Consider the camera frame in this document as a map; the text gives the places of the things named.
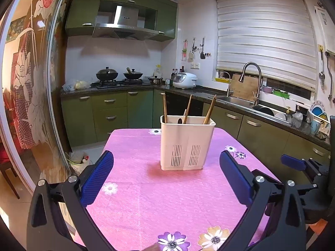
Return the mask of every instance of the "gas stove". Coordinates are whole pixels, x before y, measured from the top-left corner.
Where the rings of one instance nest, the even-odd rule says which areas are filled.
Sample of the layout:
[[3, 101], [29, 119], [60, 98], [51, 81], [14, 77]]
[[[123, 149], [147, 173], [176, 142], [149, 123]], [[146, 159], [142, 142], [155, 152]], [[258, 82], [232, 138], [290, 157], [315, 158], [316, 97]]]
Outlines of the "gas stove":
[[105, 89], [105, 88], [113, 88], [113, 87], [123, 87], [123, 86], [130, 86], [130, 85], [144, 85], [149, 86], [149, 82], [144, 82], [142, 79], [124, 79], [122, 81], [104, 81], [104, 82], [97, 82], [92, 83], [91, 88], [97, 88], [97, 89]]

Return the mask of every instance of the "upper cabinet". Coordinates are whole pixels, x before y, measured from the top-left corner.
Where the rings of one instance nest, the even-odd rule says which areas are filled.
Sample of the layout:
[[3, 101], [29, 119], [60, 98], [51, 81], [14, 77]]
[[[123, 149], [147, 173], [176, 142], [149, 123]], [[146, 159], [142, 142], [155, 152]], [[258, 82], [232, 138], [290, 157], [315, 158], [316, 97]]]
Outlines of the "upper cabinet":
[[92, 35], [100, 0], [73, 0], [65, 29], [68, 36]]
[[92, 35], [96, 23], [113, 23], [117, 5], [138, 9], [138, 27], [158, 31], [150, 39], [175, 38], [177, 3], [171, 0], [73, 0], [65, 27], [67, 35]]

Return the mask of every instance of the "chopstick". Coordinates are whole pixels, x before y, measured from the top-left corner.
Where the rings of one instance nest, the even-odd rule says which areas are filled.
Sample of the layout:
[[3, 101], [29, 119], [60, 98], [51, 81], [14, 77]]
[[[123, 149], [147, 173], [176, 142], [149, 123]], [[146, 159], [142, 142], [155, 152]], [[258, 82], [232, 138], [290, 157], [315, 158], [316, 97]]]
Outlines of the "chopstick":
[[186, 109], [186, 112], [185, 112], [185, 115], [184, 115], [183, 124], [186, 124], [187, 115], [188, 115], [188, 113], [190, 111], [191, 99], [192, 99], [192, 94], [190, 95], [190, 100], [189, 100], [189, 104], [187, 105], [187, 109]]
[[166, 96], [164, 92], [162, 92], [161, 95], [163, 95], [164, 123], [167, 123]]
[[213, 97], [212, 103], [210, 104], [209, 110], [208, 110], [208, 112], [207, 112], [207, 115], [206, 115], [206, 117], [205, 117], [205, 119], [204, 119], [203, 124], [208, 124], [208, 123], [209, 123], [210, 116], [211, 116], [211, 114], [212, 114], [212, 111], [213, 111], [213, 108], [214, 108], [215, 101], [216, 101], [216, 94], [215, 94], [214, 97]]

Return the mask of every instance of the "blue gripper pad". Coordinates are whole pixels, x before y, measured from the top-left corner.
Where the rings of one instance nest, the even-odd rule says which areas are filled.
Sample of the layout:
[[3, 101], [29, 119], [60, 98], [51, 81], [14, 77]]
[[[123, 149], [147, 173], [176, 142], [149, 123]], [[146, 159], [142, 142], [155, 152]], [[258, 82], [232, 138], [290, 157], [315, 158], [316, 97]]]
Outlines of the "blue gripper pad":
[[306, 169], [306, 163], [303, 160], [299, 160], [288, 155], [282, 155], [280, 160], [282, 164], [291, 167], [297, 171], [304, 171]]
[[252, 204], [254, 196], [252, 188], [253, 174], [246, 166], [238, 164], [228, 151], [221, 153], [220, 167], [238, 201], [242, 205], [249, 207], [249, 205]]
[[94, 170], [91, 172], [81, 187], [80, 203], [83, 207], [86, 207], [87, 205], [90, 205], [94, 202], [106, 178], [112, 170], [113, 165], [113, 154], [109, 151], [105, 151], [98, 159]]

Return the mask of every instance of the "pink tablecloth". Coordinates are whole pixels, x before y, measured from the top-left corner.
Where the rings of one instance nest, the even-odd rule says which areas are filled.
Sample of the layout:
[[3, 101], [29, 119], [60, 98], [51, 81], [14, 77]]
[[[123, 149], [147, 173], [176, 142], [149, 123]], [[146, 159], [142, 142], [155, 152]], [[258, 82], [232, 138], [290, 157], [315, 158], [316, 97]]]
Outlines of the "pink tablecloth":
[[[158, 235], [176, 231], [187, 236], [189, 251], [198, 251], [202, 248], [199, 236], [207, 228], [220, 226], [231, 232], [246, 207], [238, 202], [220, 169], [219, 156], [225, 149], [251, 171], [259, 169], [274, 177], [220, 128], [214, 130], [202, 170], [162, 171], [160, 135], [149, 129], [115, 130], [104, 149], [113, 153], [114, 168], [87, 210], [119, 251], [142, 250], [156, 243]], [[264, 216], [253, 241], [259, 240], [267, 220]], [[78, 234], [75, 241], [82, 244]]]

